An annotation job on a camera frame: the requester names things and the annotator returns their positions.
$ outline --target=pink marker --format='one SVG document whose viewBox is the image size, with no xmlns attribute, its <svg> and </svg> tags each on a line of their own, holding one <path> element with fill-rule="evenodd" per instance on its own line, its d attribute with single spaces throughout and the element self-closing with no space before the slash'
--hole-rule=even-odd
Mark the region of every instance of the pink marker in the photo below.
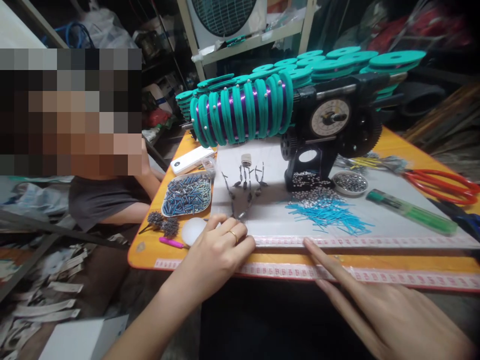
<svg viewBox="0 0 480 360">
<path fill-rule="evenodd" d="M 167 239 L 166 237 L 159 237 L 158 240 L 160 240 L 160 242 L 162 244 L 170 245 L 170 246 L 172 246 L 174 248 L 178 248 L 178 249 L 183 249 L 183 248 L 188 248 L 189 247 L 188 245 L 182 244 L 181 242 L 178 242 L 178 241 L 175 241 L 175 240 Z"/>
</svg>

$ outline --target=fan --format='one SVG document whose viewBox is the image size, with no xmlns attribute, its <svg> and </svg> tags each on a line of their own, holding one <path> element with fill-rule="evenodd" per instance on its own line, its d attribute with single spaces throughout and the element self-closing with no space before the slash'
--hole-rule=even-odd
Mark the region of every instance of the fan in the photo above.
<svg viewBox="0 0 480 360">
<path fill-rule="evenodd" d="M 198 48 L 262 31 L 267 0 L 188 0 Z"/>
</svg>

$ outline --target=spiky brush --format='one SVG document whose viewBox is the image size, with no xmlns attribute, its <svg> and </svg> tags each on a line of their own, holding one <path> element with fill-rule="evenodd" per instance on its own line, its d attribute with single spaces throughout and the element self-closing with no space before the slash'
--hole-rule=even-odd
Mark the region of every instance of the spiky brush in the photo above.
<svg viewBox="0 0 480 360">
<path fill-rule="evenodd" d="M 162 229 L 164 217 L 159 211 L 152 211 L 150 214 L 148 214 L 148 217 L 146 220 L 148 221 L 148 225 L 143 230 L 141 230 L 138 234 L 143 234 L 150 228 L 153 228 L 153 230 Z"/>
<path fill-rule="evenodd" d="M 179 234 L 179 220 L 176 217 L 169 217 L 162 222 L 161 229 L 166 238 L 173 239 Z"/>
</svg>

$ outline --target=white shelf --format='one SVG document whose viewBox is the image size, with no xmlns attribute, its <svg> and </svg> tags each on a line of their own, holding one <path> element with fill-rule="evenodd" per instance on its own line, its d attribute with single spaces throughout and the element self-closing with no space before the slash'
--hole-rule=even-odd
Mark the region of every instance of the white shelf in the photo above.
<svg viewBox="0 0 480 360">
<path fill-rule="evenodd" d="M 277 40 L 299 34 L 302 32 L 303 25 L 303 20 L 292 21 L 285 26 L 279 27 L 264 34 L 249 37 L 244 42 L 241 42 L 238 45 L 224 47 L 223 49 L 205 55 L 201 63 L 202 65 L 211 64 L 219 60 L 229 58 L 233 55 L 237 55 L 251 49 L 258 48 L 262 45 L 273 43 Z"/>
<path fill-rule="evenodd" d="M 177 0 L 178 8 L 180 10 L 180 16 L 185 26 L 186 37 L 190 44 L 191 54 L 195 57 L 199 54 L 197 48 L 197 40 L 195 38 L 194 28 L 192 26 L 192 20 L 190 18 L 189 8 L 187 6 L 187 0 Z M 245 51 L 258 48 L 259 46 L 273 43 L 277 40 L 287 38 L 289 36 L 300 34 L 300 45 L 298 47 L 298 53 L 302 54 L 307 51 L 307 45 L 309 42 L 310 30 L 312 28 L 312 21 L 315 14 L 317 0 L 306 0 L 305 17 L 303 20 L 293 21 L 285 26 L 279 27 L 275 30 L 269 31 L 261 35 L 253 36 L 246 39 L 244 42 L 239 43 L 231 47 L 225 47 L 221 50 L 211 52 L 203 57 L 202 61 L 195 62 L 196 71 L 200 81 L 205 80 L 204 65 L 217 62 L 218 60 L 226 59 L 236 54 L 243 53 Z"/>
</svg>

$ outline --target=storage shelf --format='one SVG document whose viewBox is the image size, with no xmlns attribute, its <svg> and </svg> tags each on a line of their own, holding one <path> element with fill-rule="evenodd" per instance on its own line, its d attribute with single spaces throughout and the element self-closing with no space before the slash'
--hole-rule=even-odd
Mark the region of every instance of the storage shelf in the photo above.
<svg viewBox="0 0 480 360">
<path fill-rule="evenodd" d="M 258 48 L 262 45 L 273 43 L 277 40 L 299 34 L 302 32 L 302 27 L 304 25 L 303 20 L 301 21 L 292 21 L 287 25 L 276 28 L 272 31 L 252 36 L 245 41 L 241 42 L 238 45 L 225 47 L 223 49 L 211 52 L 203 57 L 202 65 L 211 64 L 219 60 L 237 55 L 255 48 Z"/>
</svg>

